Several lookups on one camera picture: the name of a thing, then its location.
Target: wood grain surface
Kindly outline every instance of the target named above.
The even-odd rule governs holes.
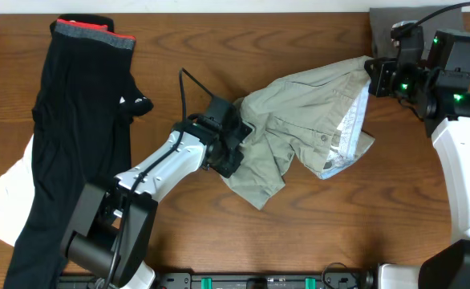
[[[132,74],[155,109],[132,125],[133,164],[180,119],[178,70],[229,100],[274,79],[369,55],[368,14],[114,14],[137,37]],[[56,15],[0,15],[0,175],[22,156]],[[470,31],[470,14],[465,14]],[[186,83],[188,112],[208,98]],[[371,97],[363,129],[376,142],[327,181],[297,160],[262,211],[214,171],[186,177],[160,204],[146,261],[158,270],[320,271],[331,262],[419,265],[449,244],[448,198],[423,124]],[[12,248],[0,242],[0,287]],[[70,264],[67,272],[83,272]]]

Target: red trim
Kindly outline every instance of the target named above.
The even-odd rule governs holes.
[[[113,35],[115,37],[119,37],[122,39],[130,39],[130,40],[136,40],[135,37],[131,35],[118,35],[116,33],[112,33],[110,31],[107,31],[108,26],[107,25],[96,25],[96,24],[90,24],[90,23],[84,23],[84,22],[75,22],[75,21],[67,21],[64,19],[57,19],[57,22],[60,22],[62,24],[67,24],[67,25],[72,25],[80,28],[86,28],[86,29],[93,29],[96,31],[101,31],[103,33],[108,33],[110,35]]]

